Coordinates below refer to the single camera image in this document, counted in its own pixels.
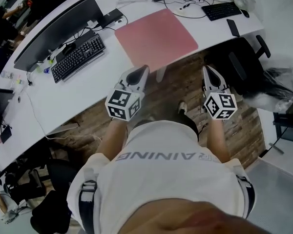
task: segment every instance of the sneaker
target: sneaker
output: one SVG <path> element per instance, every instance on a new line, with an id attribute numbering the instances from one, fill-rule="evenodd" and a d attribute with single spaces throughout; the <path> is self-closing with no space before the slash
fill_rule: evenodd
<path id="1" fill-rule="evenodd" d="M 178 105 L 178 113 L 179 114 L 186 114 L 187 111 L 188 111 L 187 104 L 184 101 L 181 101 Z"/>

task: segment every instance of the wooden floor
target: wooden floor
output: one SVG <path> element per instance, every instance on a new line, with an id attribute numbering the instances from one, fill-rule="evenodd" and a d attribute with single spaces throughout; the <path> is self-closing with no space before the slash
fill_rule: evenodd
<path id="1" fill-rule="evenodd" d="M 199 131 L 208 122 L 207 114 L 200 113 L 202 96 L 202 64 L 204 53 L 192 55 L 184 60 L 170 65 L 161 83 L 151 74 L 146 84 L 146 97 L 139 115 L 130 122 L 128 131 L 141 119 L 154 117 L 156 120 L 168 119 L 176 110 L 178 102 L 184 100 L 188 104 L 188 116 L 194 120 Z M 80 127 L 67 131 L 58 137 L 68 135 L 96 135 L 102 137 L 110 122 L 106 112 L 105 100 L 85 110 L 70 122 L 79 123 Z M 265 149 L 264 138 L 257 110 L 250 108 L 244 102 L 237 103 L 238 111 L 224 122 L 225 135 L 230 156 L 240 159 L 244 167 L 255 161 Z M 98 140 L 93 137 L 73 137 L 57 142 L 74 150 L 74 161 L 79 165 L 96 152 Z M 199 144 L 206 146 L 207 129 L 200 134 Z"/>

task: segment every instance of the keyboard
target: keyboard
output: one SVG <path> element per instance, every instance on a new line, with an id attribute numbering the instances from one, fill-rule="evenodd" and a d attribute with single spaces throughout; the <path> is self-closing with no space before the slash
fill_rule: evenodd
<path id="1" fill-rule="evenodd" d="M 219 4 L 203 6 L 202 10 L 205 12 L 207 17 L 211 21 L 239 15 L 242 13 L 240 9 L 234 4 L 234 2 L 224 2 Z"/>
<path id="2" fill-rule="evenodd" d="M 56 56 L 57 64 L 51 68 L 55 83 L 66 81 L 77 71 L 85 67 L 95 57 L 103 55 L 105 46 L 98 34 L 88 31 L 74 41 L 76 48 L 67 56 L 62 52 Z"/>

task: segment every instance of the mouse pad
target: mouse pad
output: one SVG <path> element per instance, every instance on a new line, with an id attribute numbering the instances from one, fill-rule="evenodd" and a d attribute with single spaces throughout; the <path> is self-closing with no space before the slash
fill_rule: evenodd
<path id="1" fill-rule="evenodd" d="M 140 18 L 115 31 L 136 67 L 154 72 L 198 49 L 198 44 L 169 9 Z"/>

